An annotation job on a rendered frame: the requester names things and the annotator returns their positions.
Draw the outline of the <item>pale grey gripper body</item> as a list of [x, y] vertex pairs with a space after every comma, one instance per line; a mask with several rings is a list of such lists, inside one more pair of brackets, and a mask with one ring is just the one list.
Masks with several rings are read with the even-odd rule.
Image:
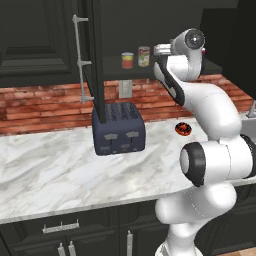
[[163, 55], [171, 55], [171, 44], [157, 44], [154, 47], [154, 55], [155, 56], [163, 56]]

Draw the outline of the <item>black cabinet shelf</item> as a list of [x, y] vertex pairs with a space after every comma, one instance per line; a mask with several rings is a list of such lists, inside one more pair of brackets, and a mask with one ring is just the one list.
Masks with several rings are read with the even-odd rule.
[[123, 69], [120, 56], [107, 56], [103, 58], [103, 78], [105, 80], [133, 80], [133, 79], [154, 79], [154, 62], [156, 56], [150, 57], [150, 65], [140, 67], [138, 57], [134, 57], [133, 68]]

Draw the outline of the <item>open black cabinet door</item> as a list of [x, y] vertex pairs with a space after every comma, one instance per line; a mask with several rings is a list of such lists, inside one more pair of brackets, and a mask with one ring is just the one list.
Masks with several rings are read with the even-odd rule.
[[85, 32], [86, 53], [91, 61], [91, 64], [86, 65], [85, 74], [99, 122], [105, 123], [100, 0], [83, 0], [83, 3], [84, 14], [88, 19]]

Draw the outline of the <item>black cabinet door with panel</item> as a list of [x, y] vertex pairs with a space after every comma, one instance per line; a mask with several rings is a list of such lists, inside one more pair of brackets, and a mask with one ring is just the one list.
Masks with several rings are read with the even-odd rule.
[[200, 30], [206, 58], [256, 100], [256, 0], [209, 0]]

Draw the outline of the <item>closed black cabinet door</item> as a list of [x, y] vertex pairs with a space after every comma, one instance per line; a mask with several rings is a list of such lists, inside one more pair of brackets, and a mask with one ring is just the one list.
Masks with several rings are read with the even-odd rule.
[[0, 0], [0, 88], [79, 81], [75, 0]]

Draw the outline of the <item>black lower cabinet door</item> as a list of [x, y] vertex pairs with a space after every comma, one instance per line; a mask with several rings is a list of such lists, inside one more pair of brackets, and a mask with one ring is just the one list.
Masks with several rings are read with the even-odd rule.
[[73, 232], [66, 236], [76, 256], [119, 256], [119, 232], [110, 228], [92, 232]]
[[64, 238], [46, 238], [23, 241], [8, 246], [12, 256], [60, 256], [58, 248], [66, 250]]
[[119, 256], [127, 256], [127, 231], [133, 234], [132, 256], [155, 256], [167, 237], [169, 226], [155, 223], [123, 225], [120, 227]]

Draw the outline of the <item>orange and red can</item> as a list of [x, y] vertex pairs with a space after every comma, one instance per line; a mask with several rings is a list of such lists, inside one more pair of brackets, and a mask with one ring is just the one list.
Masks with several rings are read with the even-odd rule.
[[132, 69], [134, 54], [131, 52], [123, 52], [121, 56], [122, 56], [122, 68]]

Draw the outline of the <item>chocolate donut with orange icing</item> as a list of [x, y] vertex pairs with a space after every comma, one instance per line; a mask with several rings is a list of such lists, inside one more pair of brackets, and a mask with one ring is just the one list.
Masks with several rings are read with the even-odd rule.
[[188, 136], [191, 134], [192, 132], [192, 128], [189, 124], [185, 123], [185, 122], [179, 122], [176, 126], [175, 126], [175, 131], [181, 135], [181, 136]]

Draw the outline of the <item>dark blue toaster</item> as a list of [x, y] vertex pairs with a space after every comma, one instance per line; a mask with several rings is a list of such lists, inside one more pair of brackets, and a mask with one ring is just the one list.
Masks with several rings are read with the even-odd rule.
[[132, 102], [107, 103], [106, 123], [92, 111], [95, 153], [98, 156], [139, 152], [145, 149], [146, 130], [139, 110]]

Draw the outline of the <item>silver tap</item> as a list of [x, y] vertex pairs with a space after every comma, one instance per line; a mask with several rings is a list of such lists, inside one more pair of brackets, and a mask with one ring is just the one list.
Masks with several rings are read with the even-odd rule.
[[256, 118], [256, 100], [253, 100], [250, 110], [246, 116], [248, 118]]

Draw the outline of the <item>steel sink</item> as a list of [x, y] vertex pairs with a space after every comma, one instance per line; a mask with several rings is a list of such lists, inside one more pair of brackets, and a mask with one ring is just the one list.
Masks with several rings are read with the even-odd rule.
[[246, 113], [241, 113], [240, 118], [242, 121], [241, 133], [249, 137], [256, 137], [256, 117], [248, 118]]

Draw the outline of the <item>black drawer front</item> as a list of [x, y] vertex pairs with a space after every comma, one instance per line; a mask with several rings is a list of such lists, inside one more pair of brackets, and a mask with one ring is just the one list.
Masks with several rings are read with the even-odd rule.
[[0, 225], [0, 234], [7, 244], [15, 244], [26, 239], [44, 236], [44, 227], [50, 228], [76, 222], [79, 223], [80, 228], [85, 228], [86, 230], [115, 227], [119, 224], [118, 208], [108, 207], [2, 224]]

